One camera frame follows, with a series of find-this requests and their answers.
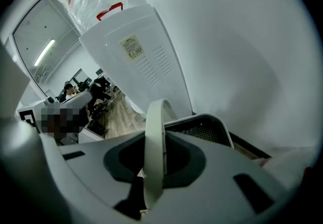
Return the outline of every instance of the label sticker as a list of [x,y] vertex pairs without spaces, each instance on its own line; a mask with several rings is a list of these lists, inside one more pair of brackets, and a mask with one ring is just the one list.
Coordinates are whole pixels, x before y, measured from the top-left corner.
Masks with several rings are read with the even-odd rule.
[[134,60],[142,53],[144,53],[144,50],[142,49],[142,46],[139,44],[136,35],[132,35],[131,37],[128,37],[125,40],[121,41],[120,45],[122,46],[123,50],[127,53],[127,55],[131,60]]

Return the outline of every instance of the red handle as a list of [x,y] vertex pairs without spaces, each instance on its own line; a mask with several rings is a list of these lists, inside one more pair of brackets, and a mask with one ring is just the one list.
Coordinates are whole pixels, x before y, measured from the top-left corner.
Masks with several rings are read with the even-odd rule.
[[117,4],[114,4],[114,5],[112,5],[107,11],[105,11],[105,12],[101,12],[101,13],[99,13],[98,15],[96,15],[96,18],[98,19],[98,20],[100,20],[101,21],[101,18],[106,14],[106,13],[108,13],[109,11],[112,11],[113,9],[115,9],[115,8],[117,8],[117,7],[121,7],[121,11],[123,10],[123,3],[117,3]]

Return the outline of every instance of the person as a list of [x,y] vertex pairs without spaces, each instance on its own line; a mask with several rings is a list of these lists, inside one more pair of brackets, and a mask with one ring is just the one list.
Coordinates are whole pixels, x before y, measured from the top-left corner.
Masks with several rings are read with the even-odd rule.
[[55,97],[60,103],[64,102],[66,100],[66,95],[60,94],[57,97]]
[[66,99],[72,98],[77,93],[79,93],[79,91],[75,89],[71,83],[66,83],[64,85],[64,95],[66,96]]
[[95,79],[94,82],[100,84],[102,88],[107,88],[111,85],[111,83],[107,81],[105,77]]

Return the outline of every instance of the vent slot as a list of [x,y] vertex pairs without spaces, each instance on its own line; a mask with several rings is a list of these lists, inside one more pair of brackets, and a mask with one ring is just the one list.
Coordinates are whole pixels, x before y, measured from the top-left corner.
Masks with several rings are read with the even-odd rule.
[[144,56],[144,58],[137,63],[137,67],[148,85],[154,86],[159,81],[155,70],[151,66],[146,56]]
[[160,46],[153,52],[163,73],[166,75],[172,71],[172,67],[165,54],[164,49]]

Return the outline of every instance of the ceiling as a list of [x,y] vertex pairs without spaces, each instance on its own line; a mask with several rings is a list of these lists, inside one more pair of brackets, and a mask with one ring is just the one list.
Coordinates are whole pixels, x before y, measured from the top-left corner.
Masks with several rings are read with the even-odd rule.
[[[41,84],[78,45],[79,33],[59,1],[40,0],[21,21],[14,38],[26,67]],[[55,43],[35,67],[51,39]]]

